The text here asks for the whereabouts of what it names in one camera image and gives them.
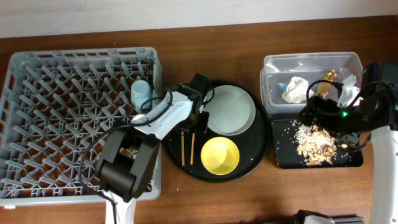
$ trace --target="round black tray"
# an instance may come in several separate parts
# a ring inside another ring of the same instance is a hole
[[[164,143],[164,146],[166,153],[174,161],[175,165],[184,171],[184,173],[206,182],[221,183],[239,179],[258,166],[268,151],[271,125],[267,112],[261,102],[245,87],[224,80],[212,80],[212,84],[214,87],[221,85],[237,86],[250,94],[256,106],[256,117],[254,118],[252,125],[245,132],[235,136],[223,136],[213,132],[209,128],[206,133],[195,133],[193,165],[190,165],[192,133],[185,133],[184,136],[185,166],[182,166],[180,133],[175,130],[169,132],[164,139],[167,141],[167,143]],[[203,145],[209,139],[218,136],[232,140],[239,149],[239,164],[234,171],[226,175],[215,175],[208,172],[200,160],[200,152]]]

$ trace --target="white wall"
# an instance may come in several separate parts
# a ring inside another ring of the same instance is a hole
[[[0,0],[0,37],[398,14],[398,0]]]

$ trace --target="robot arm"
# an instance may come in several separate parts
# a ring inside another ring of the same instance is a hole
[[[177,125],[195,128],[207,123],[208,116],[202,116],[201,109],[209,90],[208,77],[197,74],[188,85],[170,86],[165,98],[145,116],[112,127],[95,168],[104,195],[114,202],[106,202],[106,223],[114,223],[114,214],[119,224],[133,222],[136,199],[152,179],[161,140]],[[120,148],[138,153],[131,159]]]
[[[365,69],[359,106],[340,110],[337,103],[314,96],[298,114],[306,125],[315,123],[349,147],[358,143],[344,136],[371,131],[374,151],[374,189],[371,224],[398,222],[398,64],[381,62]]]

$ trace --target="white plate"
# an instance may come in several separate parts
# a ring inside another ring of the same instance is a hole
[[[247,130],[256,115],[256,106],[249,93],[232,85],[218,86],[214,90],[214,98],[203,109],[210,113],[208,127],[225,136]],[[213,92],[209,91],[207,99],[210,99],[212,94]]]

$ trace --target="plastic container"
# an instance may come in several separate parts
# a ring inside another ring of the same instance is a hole
[[[294,76],[306,79],[309,84],[322,79],[327,71],[335,70],[335,82],[349,75],[356,76],[355,86],[361,87],[363,67],[354,52],[328,52],[308,54],[269,55],[264,59],[260,73],[261,100],[268,115],[275,113],[298,113],[306,105],[288,103],[282,99],[285,87]],[[326,98],[338,101],[337,90],[332,88]]]
[[[0,99],[0,205],[104,202],[79,184],[80,156],[115,121],[130,122],[137,114],[130,102],[135,81],[161,94],[161,74],[150,47],[15,53]],[[83,165],[83,181],[99,192],[94,168],[103,144]],[[159,151],[139,200],[160,195],[161,161]]]

